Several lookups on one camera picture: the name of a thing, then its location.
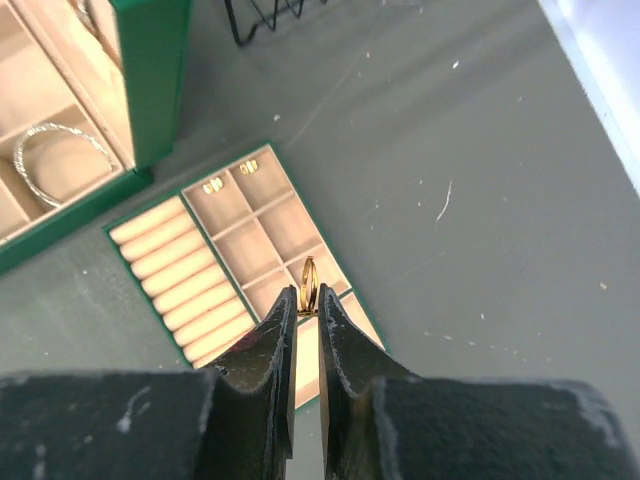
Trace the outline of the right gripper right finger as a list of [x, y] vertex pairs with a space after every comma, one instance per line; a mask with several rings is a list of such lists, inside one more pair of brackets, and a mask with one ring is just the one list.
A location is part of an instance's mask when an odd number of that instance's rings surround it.
[[417, 375], [357, 327], [325, 283], [318, 329], [324, 477], [391, 479], [396, 433], [381, 411], [385, 388]]

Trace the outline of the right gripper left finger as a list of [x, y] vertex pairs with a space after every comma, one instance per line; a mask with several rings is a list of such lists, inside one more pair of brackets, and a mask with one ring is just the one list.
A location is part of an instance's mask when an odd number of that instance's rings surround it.
[[293, 457], [297, 290], [209, 364], [216, 372], [199, 450], [201, 479], [283, 479]]

